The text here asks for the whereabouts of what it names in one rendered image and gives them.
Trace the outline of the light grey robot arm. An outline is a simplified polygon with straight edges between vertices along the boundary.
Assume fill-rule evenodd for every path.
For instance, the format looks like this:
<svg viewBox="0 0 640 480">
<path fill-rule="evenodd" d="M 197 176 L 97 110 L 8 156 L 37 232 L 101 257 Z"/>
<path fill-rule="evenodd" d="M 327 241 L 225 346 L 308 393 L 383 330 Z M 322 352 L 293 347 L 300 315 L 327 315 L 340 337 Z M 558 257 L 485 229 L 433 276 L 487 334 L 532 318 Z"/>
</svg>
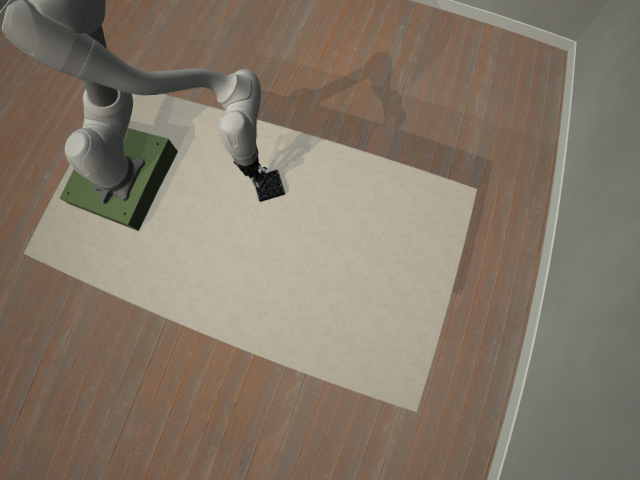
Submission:
<svg viewBox="0 0 640 480">
<path fill-rule="evenodd" d="M 223 145 L 237 164 L 254 163 L 261 100 L 256 74 L 246 69 L 230 75 L 208 69 L 138 70 L 107 49 L 102 29 L 105 2 L 17 0 L 7 6 L 2 25 L 6 38 L 22 52 L 83 81 L 84 124 L 67 139 L 65 155 L 80 175 L 94 183 L 94 190 L 102 191 L 99 201 L 106 204 L 112 195 L 128 200 L 145 165 L 143 159 L 124 156 L 132 94 L 212 90 L 228 112 L 219 122 Z"/>
</svg>

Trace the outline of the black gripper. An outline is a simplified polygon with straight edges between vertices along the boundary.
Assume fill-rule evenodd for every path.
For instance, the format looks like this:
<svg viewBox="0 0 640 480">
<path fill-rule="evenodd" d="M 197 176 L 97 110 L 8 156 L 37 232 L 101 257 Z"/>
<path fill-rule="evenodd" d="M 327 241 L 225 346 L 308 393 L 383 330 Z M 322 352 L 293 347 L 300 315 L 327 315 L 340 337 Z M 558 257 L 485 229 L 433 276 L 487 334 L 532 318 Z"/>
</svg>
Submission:
<svg viewBox="0 0 640 480">
<path fill-rule="evenodd" d="M 262 177 L 265 174 L 267 167 L 261 167 L 260 163 L 259 163 L 259 158 L 257 157 L 256 161 L 254 163 L 252 163 L 251 165 L 248 166 L 242 166 L 237 164 L 235 161 L 233 162 L 235 165 L 238 166 L 238 168 L 242 171 L 242 173 L 245 176 L 249 176 L 249 178 L 252 181 L 253 186 L 256 186 L 259 188 L 261 183 L 260 181 L 262 181 Z M 240 166 L 240 167 L 239 167 Z M 259 170 L 258 170 L 259 169 Z M 256 171 L 257 170 L 257 171 Z M 247 172 L 248 171 L 248 172 Z M 259 172 L 260 171 L 260 172 Z M 258 181 L 258 182 L 257 182 Z M 254 182 L 254 183 L 253 183 Z M 257 182 L 257 183 L 256 183 Z M 260 184 L 259 184 L 260 183 Z"/>
</svg>

